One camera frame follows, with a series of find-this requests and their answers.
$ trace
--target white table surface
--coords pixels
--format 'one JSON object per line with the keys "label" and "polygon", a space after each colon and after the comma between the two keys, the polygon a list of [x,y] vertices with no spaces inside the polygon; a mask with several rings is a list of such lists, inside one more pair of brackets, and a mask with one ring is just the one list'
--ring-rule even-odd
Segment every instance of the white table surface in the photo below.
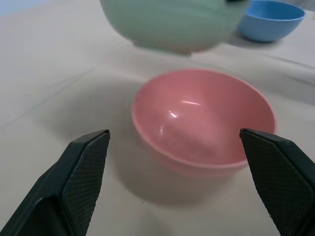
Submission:
{"label": "white table surface", "polygon": [[225,71],[261,90],[279,135],[315,160],[313,17],[281,42],[234,37],[191,58],[133,48],[97,0],[55,0],[0,18],[0,228],[70,141],[110,129],[89,236],[278,236],[248,168],[210,182],[170,172],[138,142],[129,107],[159,73]]}

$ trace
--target table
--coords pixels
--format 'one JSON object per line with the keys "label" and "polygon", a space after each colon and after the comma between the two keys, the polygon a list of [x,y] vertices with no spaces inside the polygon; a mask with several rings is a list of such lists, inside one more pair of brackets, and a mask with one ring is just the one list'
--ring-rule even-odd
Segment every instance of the table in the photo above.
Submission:
{"label": "table", "polygon": [[0,18],[0,228],[37,178],[81,135],[110,129],[89,236],[278,236],[249,169],[216,181],[170,172],[138,141],[136,91],[152,76],[221,70],[261,90],[279,135],[315,160],[315,20],[273,44],[238,36],[190,58],[139,50],[117,35],[97,0],[55,0]]}

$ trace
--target bowl base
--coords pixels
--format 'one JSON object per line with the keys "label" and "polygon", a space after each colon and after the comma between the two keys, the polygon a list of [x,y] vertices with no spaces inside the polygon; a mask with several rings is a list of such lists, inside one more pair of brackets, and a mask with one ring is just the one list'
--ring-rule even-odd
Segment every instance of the bowl base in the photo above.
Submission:
{"label": "bowl base", "polygon": [[261,41],[261,40],[252,39],[252,38],[250,38],[250,37],[247,37],[247,36],[245,36],[244,34],[241,34],[241,36],[242,36],[245,40],[247,40],[247,41],[250,41],[250,42],[253,42],[253,43],[260,43],[260,44],[264,44],[264,43],[266,43],[266,44],[268,44],[268,43],[274,43],[274,42],[277,42],[277,41],[281,40],[281,39],[275,39],[275,40]]}
{"label": "bowl base", "polygon": [[173,50],[168,50],[165,48],[157,47],[154,45],[143,44],[143,43],[133,42],[133,45],[137,48],[147,49],[147,50],[155,51],[158,53],[166,53],[166,54],[172,54],[176,56],[185,56],[185,57],[189,57],[191,55],[190,52],[173,51]]}

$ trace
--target blue bowl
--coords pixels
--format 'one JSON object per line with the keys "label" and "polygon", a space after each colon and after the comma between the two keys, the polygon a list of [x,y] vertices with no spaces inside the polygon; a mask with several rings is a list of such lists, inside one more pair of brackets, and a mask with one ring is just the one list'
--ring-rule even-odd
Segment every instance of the blue bowl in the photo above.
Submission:
{"label": "blue bowl", "polygon": [[292,4],[253,0],[238,30],[252,41],[273,42],[289,35],[304,17],[305,11]]}

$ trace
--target green bowl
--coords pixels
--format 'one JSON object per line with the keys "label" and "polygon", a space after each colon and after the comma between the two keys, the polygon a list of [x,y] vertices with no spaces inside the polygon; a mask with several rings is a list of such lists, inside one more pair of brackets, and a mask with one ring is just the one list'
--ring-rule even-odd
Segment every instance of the green bowl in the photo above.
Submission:
{"label": "green bowl", "polygon": [[139,47],[190,54],[237,29],[248,0],[100,0],[112,27]]}

